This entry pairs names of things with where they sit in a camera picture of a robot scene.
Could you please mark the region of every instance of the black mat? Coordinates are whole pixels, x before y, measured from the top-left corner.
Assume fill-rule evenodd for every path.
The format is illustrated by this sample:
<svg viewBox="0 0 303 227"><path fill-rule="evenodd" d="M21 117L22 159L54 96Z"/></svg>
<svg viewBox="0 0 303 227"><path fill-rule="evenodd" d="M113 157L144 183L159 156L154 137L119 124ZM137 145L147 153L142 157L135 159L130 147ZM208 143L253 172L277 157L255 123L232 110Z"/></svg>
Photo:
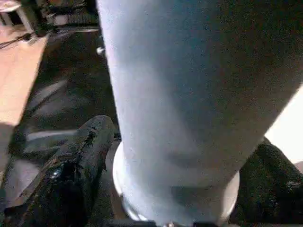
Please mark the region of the black mat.
<svg viewBox="0 0 303 227"><path fill-rule="evenodd" d="M3 184L7 206L88 119L103 114L117 126L107 63L97 55L97 47L98 33L50 35L11 139Z"/></svg>
<svg viewBox="0 0 303 227"><path fill-rule="evenodd" d="M8 159L8 144L14 127L6 123L0 123L0 173L4 170Z"/></svg>

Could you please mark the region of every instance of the cable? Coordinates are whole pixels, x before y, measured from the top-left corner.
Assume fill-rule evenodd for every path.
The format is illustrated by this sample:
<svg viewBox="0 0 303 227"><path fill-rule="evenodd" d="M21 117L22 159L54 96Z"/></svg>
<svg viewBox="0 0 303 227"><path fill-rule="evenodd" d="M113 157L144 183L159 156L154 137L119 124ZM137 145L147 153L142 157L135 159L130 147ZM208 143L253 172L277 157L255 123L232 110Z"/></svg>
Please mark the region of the cable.
<svg viewBox="0 0 303 227"><path fill-rule="evenodd" d="M14 40L11 40L11 41L7 41L7 42L3 42L3 43L0 43L0 50L4 49L5 47L15 43L15 42L18 42L20 40L30 40L31 38L31 34L30 33L26 33L22 36L18 36L16 39Z"/></svg>

